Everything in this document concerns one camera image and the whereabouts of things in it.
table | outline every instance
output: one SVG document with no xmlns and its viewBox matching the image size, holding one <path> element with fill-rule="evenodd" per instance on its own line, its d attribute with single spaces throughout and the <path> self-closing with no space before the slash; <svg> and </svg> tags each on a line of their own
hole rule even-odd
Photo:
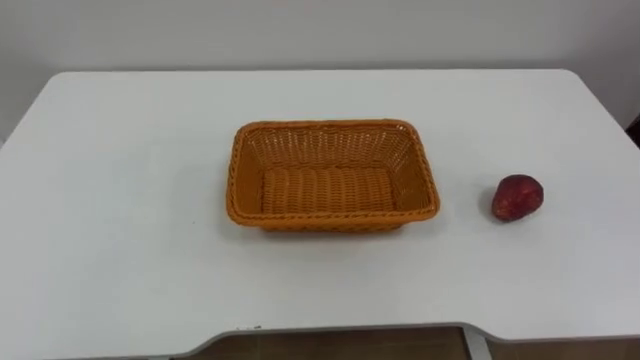
<svg viewBox="0 0 640 360">
<path fill-rule="evenodd" d="M 370 236 L 239 227 L 235 131 L 399 118 L 442 208 Z M 235 332 L 466 324 L 503 340 L 640 335 L 640 152 L 566 70 L 53 77 L 0 151 L 0 358 L 170 356 Z M 498 181 L 545 204 L 508 225 Z"/>
</svg>

orange wicker basket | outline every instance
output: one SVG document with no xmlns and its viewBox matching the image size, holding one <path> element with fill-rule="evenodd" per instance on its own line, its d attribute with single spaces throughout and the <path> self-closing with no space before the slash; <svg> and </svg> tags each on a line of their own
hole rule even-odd
<svg viewBox="0 0 640 360">
<path fill-rule="evenodd" d="M 369 232 L 429 219 L 440 201 L 418 132 L 400 120 L 243 126 L 227 212 L 270 231 Z"/>
</svg>

basket bottom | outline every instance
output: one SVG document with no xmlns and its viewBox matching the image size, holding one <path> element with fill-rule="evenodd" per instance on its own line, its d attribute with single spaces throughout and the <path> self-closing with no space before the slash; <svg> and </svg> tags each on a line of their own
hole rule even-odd
<svg viewBox="0 0 640 360">
<path fill-rule="evenodd" d="M 273 168 L 264 174 L 265 214 L 394 210 L 384 168 Z"/>
</svg>

basket rim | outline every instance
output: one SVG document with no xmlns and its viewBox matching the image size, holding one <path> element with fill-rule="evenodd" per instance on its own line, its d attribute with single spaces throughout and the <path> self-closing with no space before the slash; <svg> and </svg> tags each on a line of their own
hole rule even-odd
<svg viewBox="0 0 640 360">
<path fill-rule="evenodd" d="M 310 213 L 283 213 L 283 214 L 249 214 L 241 211 L 235 201 L 236 189 L 235 177 L 237 175 L 237 163 L 240 159 L 240 149 L 244 144 L 246 135 L 256 129 L 301 128 L 319 126 L 404 126 L 409 131 L 410 141 L 417 151 L 420 160 L 420 172 L 428 182 L 428 195 L 432 202 L 428 206 L 408 211 L 352 211 L 352 212 L 310 212 Z M 404 224 L 408 222 L 427 220 L 434 217 L 440 209 L 440 198 L 436 189 L 429 163 L 425 156 L 425 150 L 418 131 L 413 125 L 398 119 L 345 119 L 345 120 L 285 120 L 285 121 L 255 121 L 242 126 L 233 142 L 231 161 L 229 164 L 229 176 L 226 191 L 227 214 L 237 224 L 247 226 L 280 225 L 283 221 L 296 225 L 347 225 L 347 224 Z"/>
</svg>

woven pattern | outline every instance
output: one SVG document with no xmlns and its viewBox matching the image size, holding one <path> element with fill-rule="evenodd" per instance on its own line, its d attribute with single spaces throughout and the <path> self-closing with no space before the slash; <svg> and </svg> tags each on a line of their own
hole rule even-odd
<svg viewBox="0 0 640 360">
<path fill-rule="evenodd" d="M 227 212 L 275 231 L 384 231 L 439 208 L 416 130 L 400 120 L 257 122 L 235 138 Z"/>
</svg>

